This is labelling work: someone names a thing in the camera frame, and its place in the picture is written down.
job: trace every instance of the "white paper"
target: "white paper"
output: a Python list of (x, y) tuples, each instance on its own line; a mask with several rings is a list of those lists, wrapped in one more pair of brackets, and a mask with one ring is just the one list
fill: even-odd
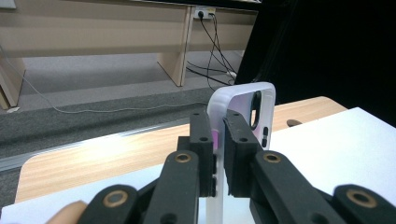
[(396, 205), (396, 129), (358, 107), (273, 133), (270, 149), (326, 193), (355, 184)]
[[(157, 165), (126, 175), (115, 176), (73, 189), (66, 189), (22, 203), (6, 206), (3, 208), (0, 223), (45, 223), (66, 205), (76, 201), (89, 203), (99, 191), (109, 186), (121, 184), (141, 189), (158, 178), (162, 168), (162, 165)], [(205, 223), (205, 205), (205, 198), (200, 198), (198, 216), (198, 223), (200, 224)], [(235, 199), (231, 196), (225, 197), (224, 210), (226, 212), (224, 213), (224, 223), (254, 223), (248, 205), (249, 199)]]

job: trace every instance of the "wooden table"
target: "wooden table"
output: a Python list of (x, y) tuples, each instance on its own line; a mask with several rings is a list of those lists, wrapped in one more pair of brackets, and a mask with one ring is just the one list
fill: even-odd
[[(345, 110), (326, 97), (277, 105), (273, 132), (288, 128), (288, 119), (305, 123)], [(163, 163), (176, 150), (177, 138), (188, 135), (190, 125), (185, 124), (130, 136), (110, 135), (37, 155), (21, 168), (15, 203)]]

